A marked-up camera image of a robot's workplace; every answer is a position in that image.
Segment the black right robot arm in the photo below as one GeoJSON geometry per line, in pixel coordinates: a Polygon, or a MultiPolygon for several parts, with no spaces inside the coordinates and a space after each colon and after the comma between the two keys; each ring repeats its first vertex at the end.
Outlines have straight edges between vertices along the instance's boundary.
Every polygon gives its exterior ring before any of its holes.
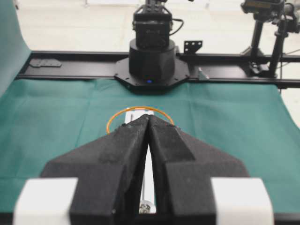
{"type": "MultiPolygon", "coordinates": [[[[133,86],[165,88],[189,77],[176,58],[173,16],[160,0],[148,0],[133,16],[135,38],[129,56],[119,61],[119,78],[133,86]]],[[[215,225],[220,213],[213,178],[248,177],[244,164],[178,127],[149,116],[149,143],[157,213],[173,225],[215,225]]]]}

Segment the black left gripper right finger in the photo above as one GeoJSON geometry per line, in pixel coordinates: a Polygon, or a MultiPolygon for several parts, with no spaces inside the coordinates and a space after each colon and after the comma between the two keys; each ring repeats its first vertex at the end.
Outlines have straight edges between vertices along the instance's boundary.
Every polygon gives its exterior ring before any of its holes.
{"type": "Polygon", "coordinates": [[[249,177],[243,162],[153,115],[148,131],[158,214],[169,225],[214,225],[210,179],[249,177]]]}

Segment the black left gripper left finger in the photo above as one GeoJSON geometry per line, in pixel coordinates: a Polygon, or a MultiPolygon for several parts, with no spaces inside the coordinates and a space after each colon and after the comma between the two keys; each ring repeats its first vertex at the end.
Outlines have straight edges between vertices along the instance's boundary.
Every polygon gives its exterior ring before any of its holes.
{"type": "Polygon", "coordinates": [[[139,211],[149,115],[47,162],[41,177],[78,183],[70,207],[74,225],[130,225],[139,211]]]}

